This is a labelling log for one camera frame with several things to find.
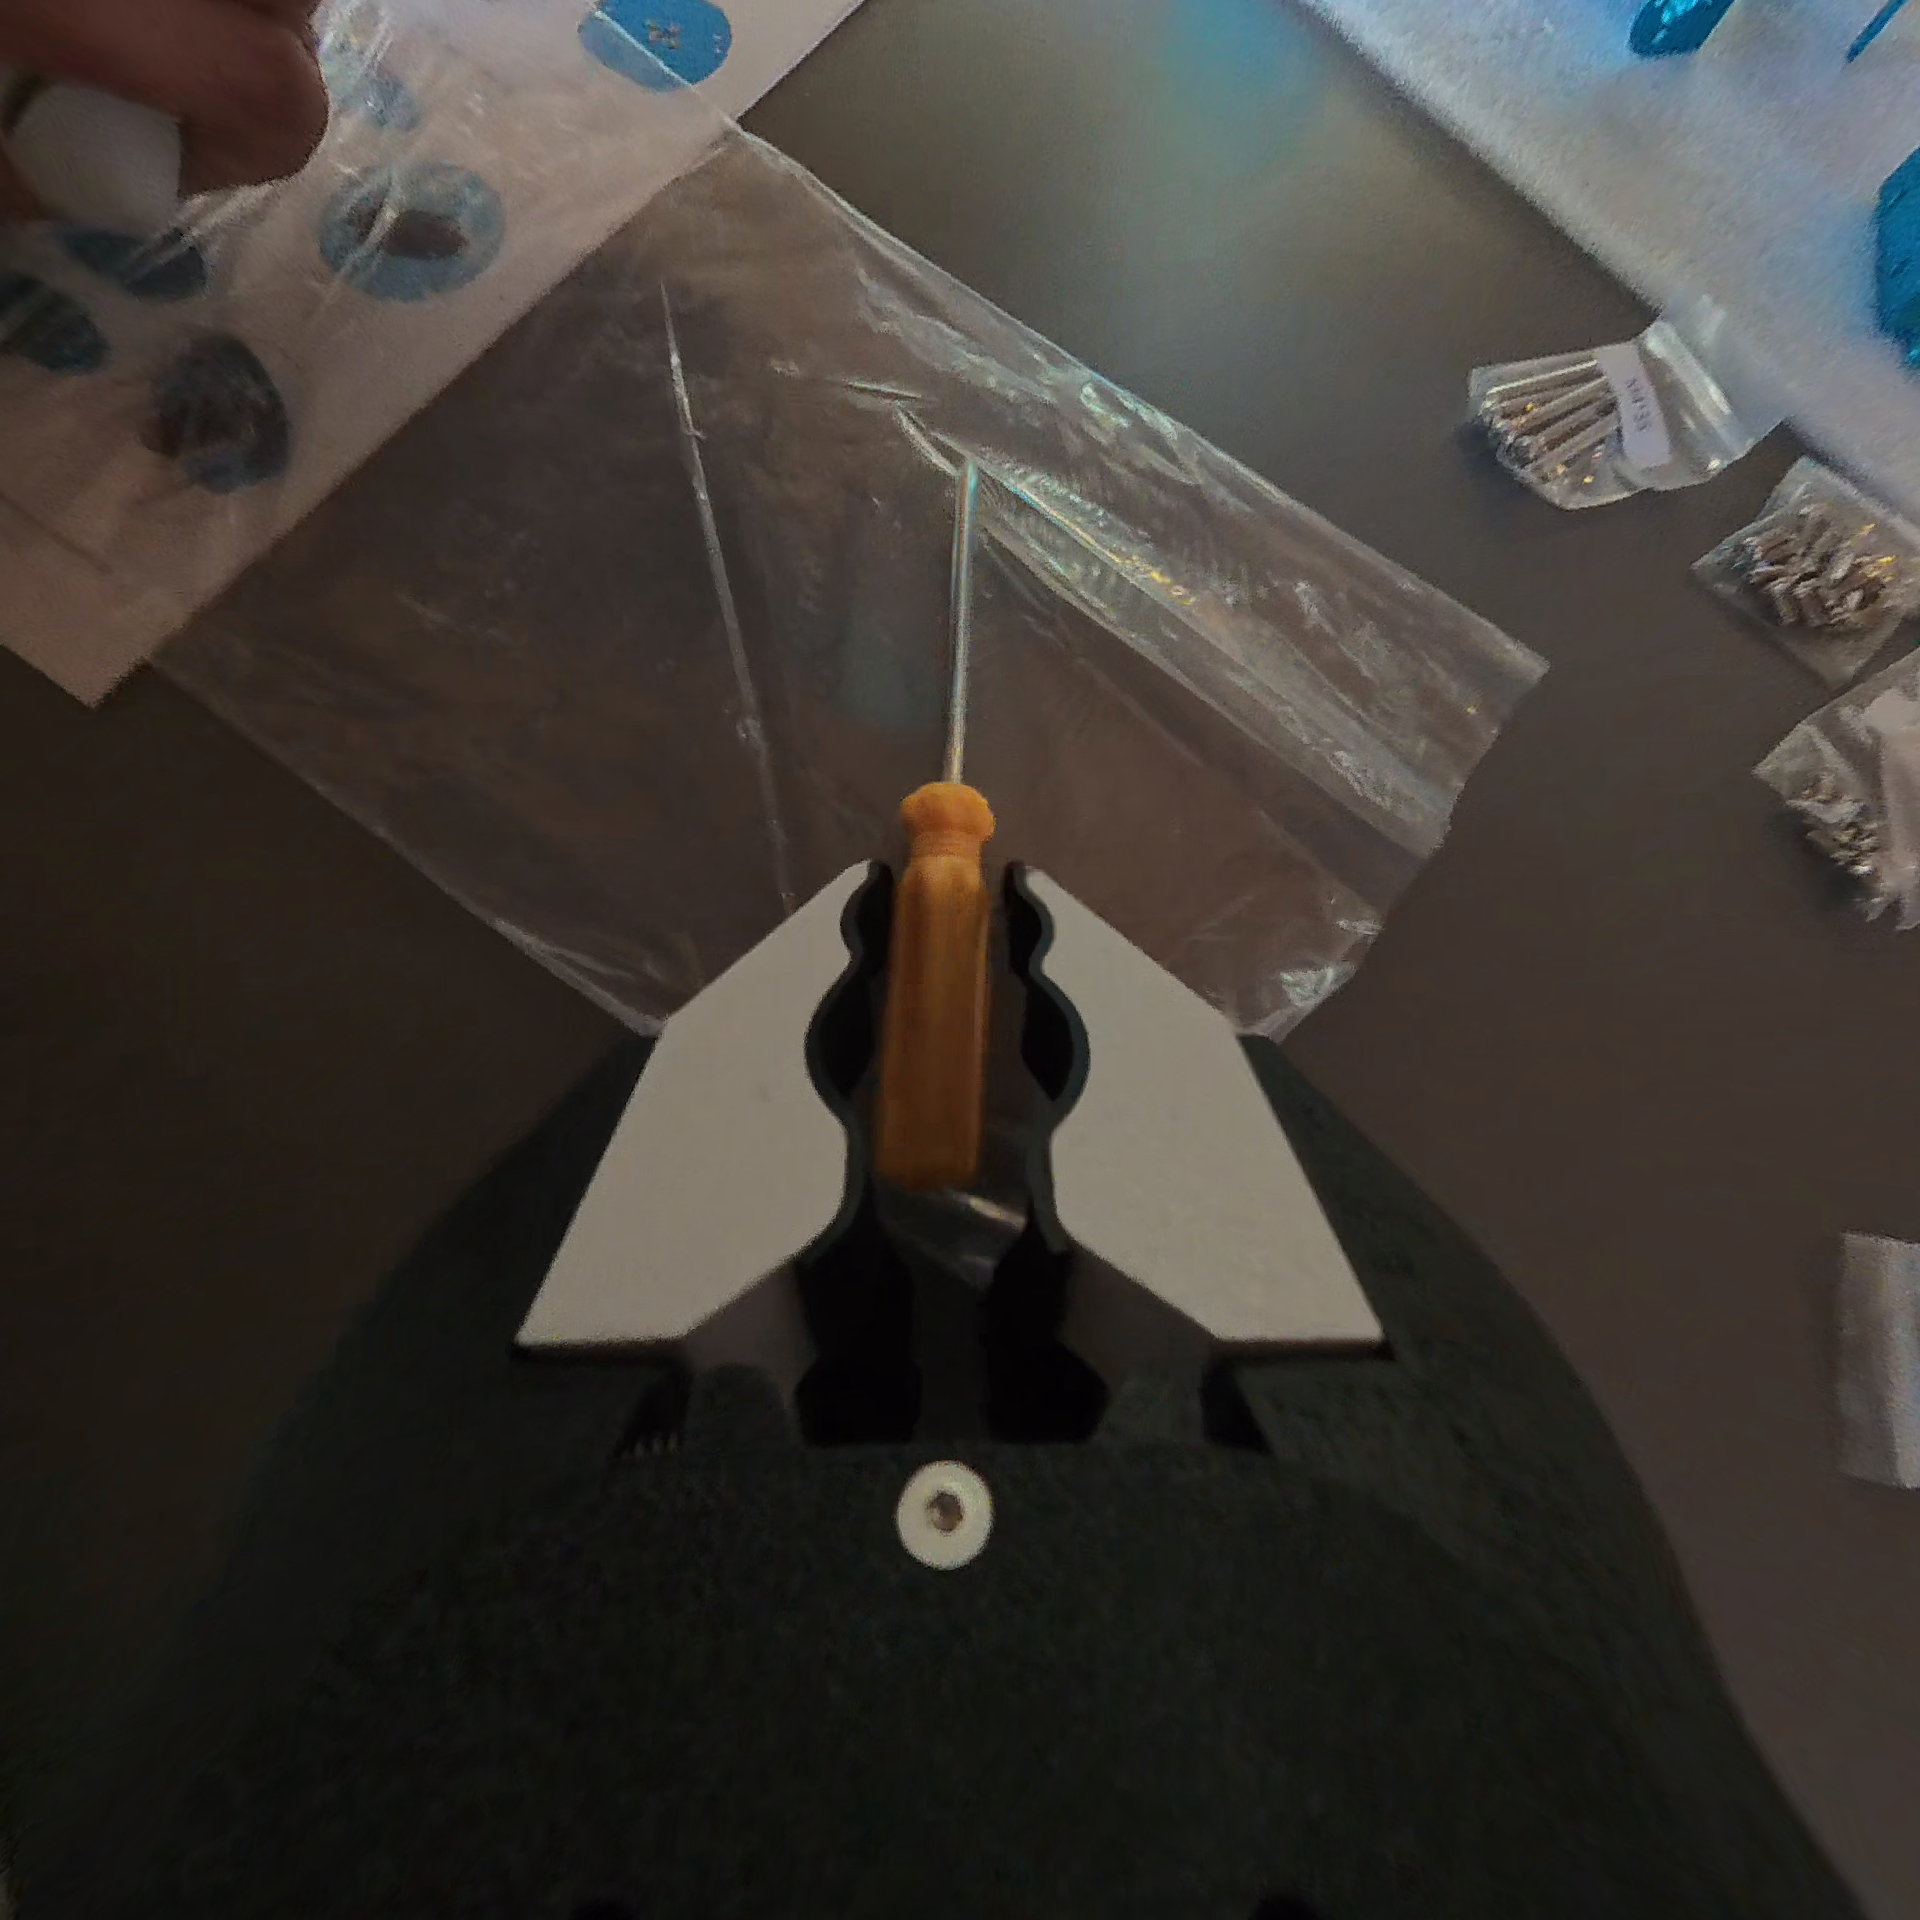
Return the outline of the white foam sheet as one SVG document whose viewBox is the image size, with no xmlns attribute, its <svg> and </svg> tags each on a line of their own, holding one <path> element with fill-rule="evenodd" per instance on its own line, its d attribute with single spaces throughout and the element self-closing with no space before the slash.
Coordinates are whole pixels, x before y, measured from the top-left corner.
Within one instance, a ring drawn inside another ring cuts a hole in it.
<svg viewBox="0 0 1920 1920">
<path fill-rule="evenodd" d="M 1636 59 L 1638 3 L 1319 1 L 1344 41 L 1670 318 L 1724 320 L 1761 399 L 1889 507 L 1918 505 L 1918 369 L 1876 328 L 1873 206 L 1918 149 L 1908 3 L 1739 1 Z"/>
</svg>

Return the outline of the person's left hand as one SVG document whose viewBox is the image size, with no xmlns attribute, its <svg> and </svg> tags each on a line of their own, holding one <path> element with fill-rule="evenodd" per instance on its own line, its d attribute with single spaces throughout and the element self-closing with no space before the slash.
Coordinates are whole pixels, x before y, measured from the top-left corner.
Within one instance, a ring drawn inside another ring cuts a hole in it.
<svg viewBox="0 0 1920 1920">
<path fill-rule="evenodd" d="M 171 114 L 183 215 L 205 194 L 299 174 L 323 144 L 312 16 L 316 3 L 275 1 L 5 1 L 5 80 L 69 80 Z M 60 221 L 7 155 L 3 177 L 7 223 Z"/>
</svg>

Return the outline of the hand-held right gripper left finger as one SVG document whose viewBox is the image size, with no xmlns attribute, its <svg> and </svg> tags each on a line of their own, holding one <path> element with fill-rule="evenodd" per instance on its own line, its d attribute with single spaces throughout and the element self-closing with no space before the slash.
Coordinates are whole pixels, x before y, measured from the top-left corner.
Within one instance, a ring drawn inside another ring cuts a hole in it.
<svg viewBox="0 0 1920 1920">
<path fill-rule="evenodd" d="M 915 1282 L 860 1105 L 894 890 L 848 865 L 660 1026 L 516 1352 L 755 1369 L 812 1445 L 915 1432 Z"/>
</svg>

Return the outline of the yellow-handled screwdriver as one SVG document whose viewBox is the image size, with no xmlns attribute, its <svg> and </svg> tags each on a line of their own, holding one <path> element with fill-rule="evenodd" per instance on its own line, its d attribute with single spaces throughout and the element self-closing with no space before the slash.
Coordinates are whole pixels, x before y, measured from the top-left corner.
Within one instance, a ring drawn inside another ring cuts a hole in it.
<svg viewBox="0 0 1920 1920">
<path fill-rule="evenodd" d="M 991 806 L 967 782 L 972 705 L 972 576 L 979 467 L 955 474 L 948 582 L 948 687 L 937 779 L 899 809 L 896 877 L 872 1103 L 872 1166 L 912 1192 L 975 1176 L 985 1088 L 991 902 L 985 850 Z"/>
</svg>

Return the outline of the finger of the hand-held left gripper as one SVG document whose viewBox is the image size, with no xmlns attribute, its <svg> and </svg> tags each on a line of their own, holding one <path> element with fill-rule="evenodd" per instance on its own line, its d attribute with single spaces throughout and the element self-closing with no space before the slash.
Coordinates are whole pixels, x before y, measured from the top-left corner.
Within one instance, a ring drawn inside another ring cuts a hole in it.
<svg viewBox="0 0 1920 1920">
<path fill-rule="evenodd" d="M 3 80 L 5 155 L 65 223 L 153 235 L 184 202 L 177 120 L 69 80 Z"/>
</svg>

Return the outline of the wide blue perforated bracket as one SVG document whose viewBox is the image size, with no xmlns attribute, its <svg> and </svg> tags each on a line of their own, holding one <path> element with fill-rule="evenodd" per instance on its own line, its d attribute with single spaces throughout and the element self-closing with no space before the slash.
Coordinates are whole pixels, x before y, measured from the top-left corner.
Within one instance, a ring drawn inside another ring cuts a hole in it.
<svg viewBox="0 0 1920 1920">
<path fill-rule="evenodd" d="M 1879 185 L 1873 206 L 1873 315 L 1904 363 L 1918 369 L 1918 174 L 1910 150 Z"/>
</svg>

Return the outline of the single clear hardware bag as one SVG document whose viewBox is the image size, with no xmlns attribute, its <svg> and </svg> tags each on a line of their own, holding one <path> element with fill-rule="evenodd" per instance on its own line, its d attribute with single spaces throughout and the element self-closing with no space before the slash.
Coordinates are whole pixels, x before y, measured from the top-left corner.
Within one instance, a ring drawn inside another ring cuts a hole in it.
<svg viewBox="0 0 1920 1920">
<path fill-rule="evenodd" d="M 1847 1232 L 1836 1293 L 1840 1466 L 1918 1490 L 1918 1245 Z"/>
</svg>

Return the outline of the pile of small screw bags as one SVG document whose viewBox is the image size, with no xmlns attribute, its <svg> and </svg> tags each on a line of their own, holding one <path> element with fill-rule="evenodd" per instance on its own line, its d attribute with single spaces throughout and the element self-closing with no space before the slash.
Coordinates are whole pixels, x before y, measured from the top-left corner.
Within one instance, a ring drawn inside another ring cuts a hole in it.
<svg viewBox="0 0 1920 1920">
<path fill-rule="evenodd" d="M 1764 435 L 1675 323 L 1477 368 L 1469 419 L 1496 463 L 1556 509 L 1704 485 Z M 1755 765 L 1832 888 L 1871 920 L 1918 923 L 1915 521 L 1804 456 L 1694 577 L 1831 691 Z"/>
</svg>

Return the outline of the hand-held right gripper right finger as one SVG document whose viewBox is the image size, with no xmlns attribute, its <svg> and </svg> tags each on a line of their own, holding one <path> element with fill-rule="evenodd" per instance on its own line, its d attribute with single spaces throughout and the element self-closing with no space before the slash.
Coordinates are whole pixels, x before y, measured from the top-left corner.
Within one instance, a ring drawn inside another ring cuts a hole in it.
<svg viewBox="0 0 1920 1920">
<path fill-rule="evenodd" d="M 983 1425 L 1260 1445 L 1247 1365 L 1384 1355 L 1352 1259 L 1225 1014 L 1030 864 L 1000 912 L 1030 1094 Z"/>
</svg>

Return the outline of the clear plastic bag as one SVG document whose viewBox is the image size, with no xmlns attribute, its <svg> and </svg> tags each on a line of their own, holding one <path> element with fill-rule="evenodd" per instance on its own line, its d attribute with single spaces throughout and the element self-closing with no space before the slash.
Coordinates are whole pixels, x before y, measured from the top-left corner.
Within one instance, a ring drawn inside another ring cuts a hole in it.
<svg viewBox="0 0 1920 1920">
<path fill-rule="evenodd" d="M 924 258 L 588 14 L 651 199 L 159 665 L 651 1026 L 937 777 L 1279 1037 L 1358 969 L 1545 659 Z"/>
</svg>

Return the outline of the white assembly instruction sheet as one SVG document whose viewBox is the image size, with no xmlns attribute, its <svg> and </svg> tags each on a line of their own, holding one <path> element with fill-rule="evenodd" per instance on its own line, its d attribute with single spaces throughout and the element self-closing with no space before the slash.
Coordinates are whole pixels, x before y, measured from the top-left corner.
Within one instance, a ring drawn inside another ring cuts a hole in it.
<svg viewBox="0 0 1920 1920">
<path fill-rule="evenodd" d="M 5 647 L 101 701 L 855 10 L 318 3 L 297 176 L 5 223 Z"/>
</svg>

